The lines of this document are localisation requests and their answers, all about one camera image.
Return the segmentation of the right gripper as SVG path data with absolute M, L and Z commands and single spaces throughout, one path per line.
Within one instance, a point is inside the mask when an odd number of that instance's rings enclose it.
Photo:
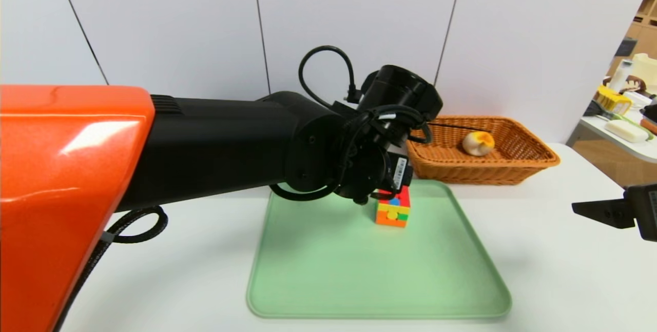
M 626 187 L 624 199 L 572 203 L 573 213 L 617 229 L 635 227 L 641 238 L 656 242 L 656 184 Z

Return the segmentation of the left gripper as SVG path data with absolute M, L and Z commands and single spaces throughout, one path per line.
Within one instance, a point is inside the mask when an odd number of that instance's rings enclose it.
M 382 191 L 399 193 L 404 187 L 408 187 L 411 184 L 414 170 L 408 156 L 386 152 L 384 162 L 384 180 L 381 183 Z

